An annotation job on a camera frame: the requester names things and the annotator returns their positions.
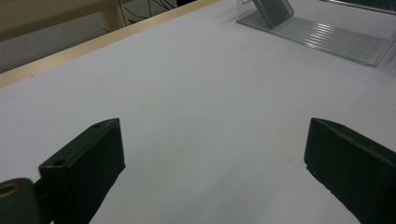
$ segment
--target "floor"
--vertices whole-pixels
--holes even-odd
[[[176,5],[176,0],[135,0],[124,5],[124,13],[133,24]],[[0,74],[106,33],[93,14],[0,42]]]

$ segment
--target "clear plastic container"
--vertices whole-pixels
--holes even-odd
[[[237,0],[237,22],[312,49],[376,66],[396,40],[391,13],[319,0],[290,0],[294,16],[270,28],[251,0]]]

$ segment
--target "wire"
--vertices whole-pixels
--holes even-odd
[[[157,2],[157,0],[153,0],[155,3],[157,3],[160,7],[163,7],[163,8],[165,8],[166,10],[170,10],[170,8],[168,8],[166,5],[164,5],[163,4],[163,2],[161,2],[161,3],[159,3],[159,2]]]
[[[137,23],[137,21],[132,21],[128,19],[128,22],[130,22],[131,24]]]
[[[175,8],[174,6],[172,6],[168,1],[166,0],[160,0],[161,2],[164,1],[165,3],[167,3],[171,8]]]
[[[150,5],[150,3],[149,3],[149,0],[148,0],[148,11],[149,11],[149,16],[152,17],[152,14],[151,14],[151,5]]]
[[[138,16],[138,15],[134,14],[134,13],[133,13],[131,10],[129,10],[127,7],[125,7],[125,9],[126,9],[129,13],[131,13],[131,15],[133,15],[133,16],[135,16],[135,17],[137,17],[137,18],[147,19],[147,17],[142,17],[142,16]]]

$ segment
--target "white tabletop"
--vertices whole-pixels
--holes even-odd
[[[396,62],[364,67],[251,29],[235,5],[0,89],[0,182],[37,181],[55,151],[120,118],[126,168],[92,224],[359,223],[305,169],[309,120],[395,150]]]

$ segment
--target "wooden table edge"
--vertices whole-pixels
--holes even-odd
[[[28,77],[37,76],[41,73],[49,71],[52,68],[60,66],[64,63],[68,63],[78,57],[93,52],[111,43],[117,42],[125,37],[140,33],[151,27],[183,16],[199,8],[209,6],[218,1],[219,0],[197,0],[183,7],[177,7],[170,11],[119,29],[107,35],[102,35],[93,40],[76,45],[70,49],[65,49],[35,62],[28,63],[21,67],[6,71],[5,73],[0,74],[0,88],[4,88],[11,84],[17,83]]]

